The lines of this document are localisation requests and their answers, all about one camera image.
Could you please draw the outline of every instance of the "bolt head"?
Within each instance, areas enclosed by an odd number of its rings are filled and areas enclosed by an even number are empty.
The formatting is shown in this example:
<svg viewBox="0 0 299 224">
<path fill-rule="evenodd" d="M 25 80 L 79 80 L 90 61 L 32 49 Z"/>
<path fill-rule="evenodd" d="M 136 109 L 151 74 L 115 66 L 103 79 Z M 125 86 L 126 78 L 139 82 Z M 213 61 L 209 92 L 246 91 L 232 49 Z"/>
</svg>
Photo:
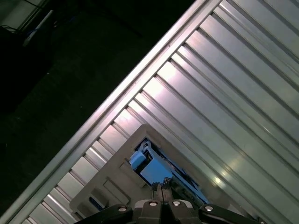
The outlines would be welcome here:
<svg viewBox="0 0 299 224">
<path fill-rule="evenodd" d="M 118 211 L 121 211 L 121 212 L 124 212 L 124 211 L 126 211 L 126 210 L 127 210 L 126 207 L 120 207 L 120 208 L 118 209 Z"/>
<path fill-rule="evenodd" d="M 157 202 L 150 202 L 149 205 L 150 206 L 156 206 L 158 203 Z"/>
<path fill-rule="evenodd" d="M 211 206 L 206 206 L 206 207 L 205 207 L 205 210 L 206 210 L 206 211 L 213 211 L 213 207 L 211 207 Z"/>
<path fill-rule="evenodd" d="M 174 206 L 179 206 L 179 205 L 181 204 L 181 202 L 179 202 L 179 201 L 174 201 L 172 204 L 173 204 Z"/>
</svg>

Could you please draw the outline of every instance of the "dark background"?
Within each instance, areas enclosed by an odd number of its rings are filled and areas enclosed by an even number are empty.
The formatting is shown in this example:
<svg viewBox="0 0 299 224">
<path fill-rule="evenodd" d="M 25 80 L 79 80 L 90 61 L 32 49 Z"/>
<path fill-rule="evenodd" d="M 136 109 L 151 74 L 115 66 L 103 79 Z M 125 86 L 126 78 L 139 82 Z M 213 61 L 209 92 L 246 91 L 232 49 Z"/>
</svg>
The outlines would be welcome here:
<svg viewBox="0 0 299 224">
<path fill-rule="evenodd" d="M 71 21 L 46 34 L 50 69 L 14 112 L 0 116 L 0 215 L 192 2 L 88 0 L 64 6 L 62 14 Z"/>
</svg>

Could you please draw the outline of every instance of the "blue object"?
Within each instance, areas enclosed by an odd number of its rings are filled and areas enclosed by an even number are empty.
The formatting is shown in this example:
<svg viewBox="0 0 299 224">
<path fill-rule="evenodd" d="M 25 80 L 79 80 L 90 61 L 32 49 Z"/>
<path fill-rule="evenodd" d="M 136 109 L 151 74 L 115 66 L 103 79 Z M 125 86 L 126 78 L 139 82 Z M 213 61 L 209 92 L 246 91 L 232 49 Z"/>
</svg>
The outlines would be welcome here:
<svg viewBox="0 0 299 224">
<path fill-rule="evenodd" d="M 172 181 L 189 190 L 203 203 L 209 203 L 198 184 L 148 139 L 145 139 L 131 156 L 130 164 L 132 169 L 149 184 L 163 183 L 165 178 L 172 178 Z"/>
<path fill-rule="evenodd" d="M 153 160 L 140 172 L 140 175 L 150 184 L 163 183 L 166 177 L 172 178 L 171 169 L 156 156 L 158 155 L 155 155 Z"/>
<path fill-rule="evenodd" d="M 133 170 L 136 170 L 139 165 L 146 160 L 145 155 L 142 152 L 136 151 L 130 158 L 130 164 Z"/>
</svg>

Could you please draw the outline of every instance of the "metal edge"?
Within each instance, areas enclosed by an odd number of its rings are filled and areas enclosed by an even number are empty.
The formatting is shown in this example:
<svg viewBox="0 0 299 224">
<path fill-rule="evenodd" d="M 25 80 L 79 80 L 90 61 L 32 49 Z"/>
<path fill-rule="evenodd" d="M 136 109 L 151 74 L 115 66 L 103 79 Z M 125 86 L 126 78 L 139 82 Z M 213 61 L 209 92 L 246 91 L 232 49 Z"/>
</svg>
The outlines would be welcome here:
<svg viewBox="0 0 299 224">
<path fill-rule="evenodd" d="M 147 83 L 149 76 L 151 77 L 157 72 L 163 65 L 163 61 L 167 60 L 166 57 L 171 56 L 220 2 L 221 0 L 197 0 L 190 6 L 2 215 L 0 223 L 18 224 L 30 214 L 65 173 L 71 169 L 86 149 L 89 148 L 90 144 L 105 130 L 111 120 L 122 111 L 130 99 L 138 93 L 138 90 Z M 196 17 L 195 20 L 194 15 L 196 13 L 201 16 L 200 18 Z M 153 63 L 159 61 L 160 65 L 153 68 Z M 146 77 L 137 80 L 146 69 L 148 70 Z M 115 105 L 116 101 L 120 101 L 121 104 Z M 115 110 L 107 114 L 107 111 L 112 109 Z"/>
</svg>

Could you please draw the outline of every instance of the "gray plastic part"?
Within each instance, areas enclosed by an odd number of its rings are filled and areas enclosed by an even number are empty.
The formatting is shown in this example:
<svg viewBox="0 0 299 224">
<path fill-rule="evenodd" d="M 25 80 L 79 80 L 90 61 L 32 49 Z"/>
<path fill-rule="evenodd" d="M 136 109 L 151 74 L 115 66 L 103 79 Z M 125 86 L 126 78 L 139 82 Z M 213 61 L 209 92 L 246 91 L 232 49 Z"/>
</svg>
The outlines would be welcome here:
<svg viewBox="0 0 299 224">
<path fill-rule="evenodd" d="M 149 139 L 169 156 L 170 160 L 180 166 L 203 189 L 211 202 L 229 208 L 232 200 L 223 191 L 212 185 L 198 169 L 196 169 L 172 144 L 163 138 L 150 125 L 140 126 L 123 144 L 104 167 L 90 182 L 71 200 L 70 208 L 83 218 L 99 210 L 90 202 L 90 197 L 102 208 L 123 203 L 132 208 L 140 200 L 151 199 L 150 186 L 136 174 L 129 159 L 135 148 L 145 139 Z"/>
</svg>

